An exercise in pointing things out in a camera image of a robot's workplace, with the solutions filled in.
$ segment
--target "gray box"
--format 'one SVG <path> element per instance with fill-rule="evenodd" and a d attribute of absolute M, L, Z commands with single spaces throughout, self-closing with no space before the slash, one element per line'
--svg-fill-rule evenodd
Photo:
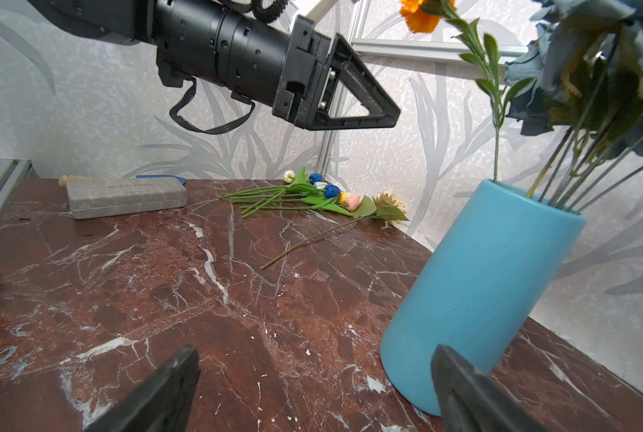
<path fill-rule="evenodd" d="M 67 185 L 74 219 L 184 207 L 187 190 L 177 178 L 107 178 Z"/>

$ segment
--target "blue vase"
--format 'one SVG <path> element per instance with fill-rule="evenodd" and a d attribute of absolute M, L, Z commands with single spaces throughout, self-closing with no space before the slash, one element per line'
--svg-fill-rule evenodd
<path fill-rule="evenodd" d="M 489 373 L 585 226 L 585 216 L 483 180 L 455 219 L 381 338 L 391 384 L 441 415 L 430 373 L 445 343 Z"/>

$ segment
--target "marble table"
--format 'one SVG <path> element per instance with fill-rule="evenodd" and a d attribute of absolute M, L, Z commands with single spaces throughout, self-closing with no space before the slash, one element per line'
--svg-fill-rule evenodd
<path fill-rule="evenodd" d="M 55 180 L 23 180 L 0 216 L 0 431 L 79 431 L 188 343 L 190 432 L 441 431 L 378 356 L 429 252 L 373 221 L 259 270 L 343 217 L 217 199 L 254 184 L 77 221 Z M 640 392 L 530 319 L 491 378 L 551 431 L 643 431 Z"/>

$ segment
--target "wallpaper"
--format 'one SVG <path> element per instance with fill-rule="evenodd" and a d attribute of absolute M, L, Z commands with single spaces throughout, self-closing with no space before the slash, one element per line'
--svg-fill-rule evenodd
<path fill-rule="evenodd" d="M 339 1 L 317 31 L 345 30 L 351 6 Z M 275 26 L 287 31 L 294 11 L 290 5 Z M 168 111 L 186 89 L 163 87 L 154 46 L 75 37 L 26 0 L 0 0 L 0 158 L 31 159 L 41 177 L 274 178 L 316 165 L 321 132 L 296 128 L 262 104 L 230 134 L 185 131 Z M 248 109 L 200 80 L 180 114 L 207 129 Z"/>
<path fill-rule="evenodd" d="M 525 45 L 528 17 L 539 4 L 513 3 L 506 9 L 492 7 L 500 4 L 494 0 L 456 4 L 467 17 L 482 14 L 481 22 L 487 20 L 500 41 Z M 414 39 L 398 9 L 397 1 L 372 0 L 363 36 Z M 439 26 L 422 40 L 448 41 L 448 32 Z M 329 173 L 355 193 L 393 189 L 411 220 L 402 229 L 433 249 L 481 179 L 492 176 L 489 99 L 472 80 L 477 71 L 465 65 L 365 61 L 402 114 L 391 130 L 340 132 Z M 352 112 L 357 103 L 348 99 L 344 109 Z M 526 138 L 520 128 L 511 119 L 504 125 L 500 179 L 527 188 L 564 130 Z M 601 185 L 611 185 L 642 160 L 631 155 L 625 162 Z M 643 173 L 585 214 L 585 230 L 532 317 L 643 392 Z"/>

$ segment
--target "robotic arm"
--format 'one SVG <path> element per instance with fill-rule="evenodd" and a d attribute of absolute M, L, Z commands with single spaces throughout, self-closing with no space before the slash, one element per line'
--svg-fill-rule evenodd
<path fill-rule="evenodd" d="M 73 35 L 116 44 L 143 41 L 157 47 L 156 64 L 164 86 L 192 86 L 172 109 L 180 126 L 205 134 L 224 134 L 249 115 L 202 130 L 178 114 L 196 94 L 196 77 L 225 86 L 232 98 L 254 109 L 254 101 L 273 114 L 309 129 L 393 127 L 400 109 L 378 84 L 341 35 L 314 31 L 298 16 L 289 35 L 250 19 L 250 5 L 222 0 L 28 0 L 46 19 Z M 261 0 L 254 0 L 261 12 Z M 270 8 L 282 12 L 285 0 Z M 266 22 L 278 15 L 263 14 Z M 328 108 L 339 82 L 369 114 L 330 117 Z"/>

